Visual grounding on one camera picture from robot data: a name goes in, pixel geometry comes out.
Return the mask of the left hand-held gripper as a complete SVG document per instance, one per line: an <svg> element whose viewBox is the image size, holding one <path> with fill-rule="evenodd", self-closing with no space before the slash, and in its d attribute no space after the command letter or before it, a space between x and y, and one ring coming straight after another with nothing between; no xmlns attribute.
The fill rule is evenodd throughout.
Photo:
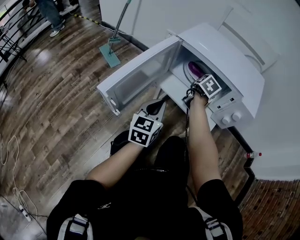
<svg viewBox="0 0 300 240"><path fill-rule="evenodd" d="M162 130L165 108L166 102L162 99L143 103L130 122L128 140L143 147L152 144Z"/></svg>

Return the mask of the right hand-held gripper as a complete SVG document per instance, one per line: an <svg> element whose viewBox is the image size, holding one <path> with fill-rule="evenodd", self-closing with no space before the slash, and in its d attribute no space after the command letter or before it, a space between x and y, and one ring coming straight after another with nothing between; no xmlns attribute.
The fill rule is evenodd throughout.
<svg viewBox="0 0 300 240"><path fill-rule="evenodd" d="M206 97L208 103L210 103L221 90L222 87L213 75L204 75L190 85L190 88L186 91L186 96L182 101L185 104L189 104L193 100L195 92L197 92L201 97Z"/></svg>

